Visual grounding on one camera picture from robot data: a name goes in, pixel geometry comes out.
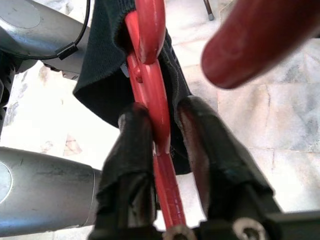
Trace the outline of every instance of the gray plastic housing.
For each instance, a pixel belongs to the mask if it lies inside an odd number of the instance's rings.
[[[101,172],[0,147],[0,237],[93,225]]]
[[[33,56],[49,56],[75,41],[83,24],[32,0],[4,0],[0,7],[0,47]],[[90,28],[77,45],[78,51],[60,60],[42,62],[62,71],[68,79],[77,80],[87,49]]]

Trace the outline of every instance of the black fabric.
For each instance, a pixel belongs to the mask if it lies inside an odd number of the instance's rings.
[[[96,0],[89,42],[75,97],[109,124],[118,127],[120,112],[134,102],[130,81],[120,70],[130,38],[124,17],[135,9],[134,0]],[[171,121],[171,154],[177,174],[190,172],[188,155],[177,125],[178,102],[190,95],[179,62],[166,34],[159,62]]]

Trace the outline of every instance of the floor tile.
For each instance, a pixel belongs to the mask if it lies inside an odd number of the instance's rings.
[[[320,84],[218,90],[219,114],[247,147],[320,151]]]
[[[81,149],[78,154],[63,157],[102,169],[119,130],[93,114],[71,94],[63,99],[63,117],[69,136]]]
[[[305,54],[301,49],[298,49],[273,69],[252,80],[250,84],[286,84],[308,82],[308,74],[305,68]]]
[[[210,0],[214,14],[218,2]],[[207,40],[217,31],[219,21],[209,21],[203,0],[166,1],[166,27],[173,45]]]
[[[303,48],[305,68],[310,83],[320,83],[320,39],[311,39]]]
[[[28,234],[21,236],[8,236],[0,238],[0,240],[54,240],[53,232],[44,232],[36,234]]]
[[[320,154],[249,148],[284,212],[320,209]]]
[[[207,40],[192,41],[173,46],[181,67],[199,65]]]
[[[13,82],[0,144],[61,156],[67,136],[62,99],[68,81],[40,62],[22,76]]]
[[[206,79],[200,65],[183,67],[182,71],[192,94],[201,97],[217,112],[217,88]]]
[[[63,229],[54,232],[53,240],[87,240],[92,226]]]

